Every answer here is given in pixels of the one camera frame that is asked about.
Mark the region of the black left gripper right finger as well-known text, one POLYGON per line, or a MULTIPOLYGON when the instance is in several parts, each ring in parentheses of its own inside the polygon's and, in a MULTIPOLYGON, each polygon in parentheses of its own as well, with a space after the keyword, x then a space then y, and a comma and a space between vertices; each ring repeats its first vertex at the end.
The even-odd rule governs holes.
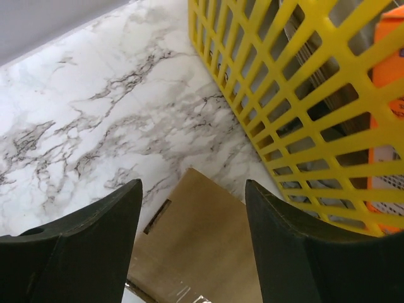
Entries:
POLYGON ((371 237, 310 216, 254 180, 245 186, 264 302, 402 302, 403 233, 371 237))

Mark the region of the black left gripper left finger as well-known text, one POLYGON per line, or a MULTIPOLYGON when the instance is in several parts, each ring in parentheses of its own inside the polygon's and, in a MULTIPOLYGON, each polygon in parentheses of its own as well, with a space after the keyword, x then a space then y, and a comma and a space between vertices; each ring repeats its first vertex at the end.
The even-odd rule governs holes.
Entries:
POLYGON ((141 180, 18 236, 1 237, 1 302, 121 302, 141 180))

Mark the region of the brown cardboard express box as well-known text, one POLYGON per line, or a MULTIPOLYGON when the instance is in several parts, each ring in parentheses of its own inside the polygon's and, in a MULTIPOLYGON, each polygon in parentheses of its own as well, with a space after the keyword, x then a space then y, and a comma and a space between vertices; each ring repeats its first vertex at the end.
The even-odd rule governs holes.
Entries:
POLYGON ((127 283, 146 302, 261 302, 245 205, 187 170, 137 236, 127 283))

